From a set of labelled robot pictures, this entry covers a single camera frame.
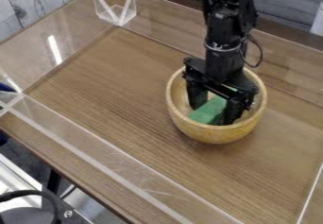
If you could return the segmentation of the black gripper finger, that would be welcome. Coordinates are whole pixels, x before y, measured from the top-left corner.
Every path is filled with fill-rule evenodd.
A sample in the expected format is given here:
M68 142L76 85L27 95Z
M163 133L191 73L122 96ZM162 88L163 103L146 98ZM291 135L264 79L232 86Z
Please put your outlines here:
M207 101L208 92L203 85L196 82L187 82L188 100L192 109L198 109Z
M250 111L252 106L254 102L250 99L232 97L227 101L223 111L222 124L224 126L232 125L234 122L243 116L243 112Z

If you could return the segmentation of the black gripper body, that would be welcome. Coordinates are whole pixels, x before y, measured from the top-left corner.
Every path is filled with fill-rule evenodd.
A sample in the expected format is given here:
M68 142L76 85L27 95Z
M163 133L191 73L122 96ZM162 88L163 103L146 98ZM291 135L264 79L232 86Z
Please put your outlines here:
M184 79L199 83L208 92L224 99L232 97L254 101L259 87L243 72L247 43L235 48L215 48L206 45L206 59L186 58Z

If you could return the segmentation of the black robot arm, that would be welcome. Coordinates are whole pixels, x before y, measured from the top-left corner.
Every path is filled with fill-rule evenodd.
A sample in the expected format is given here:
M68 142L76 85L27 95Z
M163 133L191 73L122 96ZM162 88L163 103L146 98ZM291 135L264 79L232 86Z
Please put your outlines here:
M194 119L231 125L251 109L259 87L244 74L250 31L258 20L254 0L200 0L207 25L202 59L184 60Z

